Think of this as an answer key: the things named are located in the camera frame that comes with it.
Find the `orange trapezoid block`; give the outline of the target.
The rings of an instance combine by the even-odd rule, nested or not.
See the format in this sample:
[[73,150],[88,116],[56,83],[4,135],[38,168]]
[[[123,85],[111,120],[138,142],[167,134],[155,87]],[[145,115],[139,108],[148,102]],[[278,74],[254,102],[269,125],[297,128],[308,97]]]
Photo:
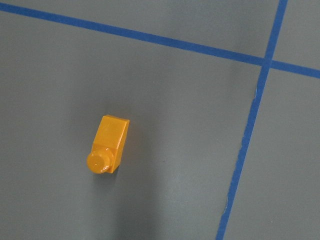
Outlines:
[[95,174],[114,173],[120,166],[130,121],[104,115],[87,157],[88,168]]

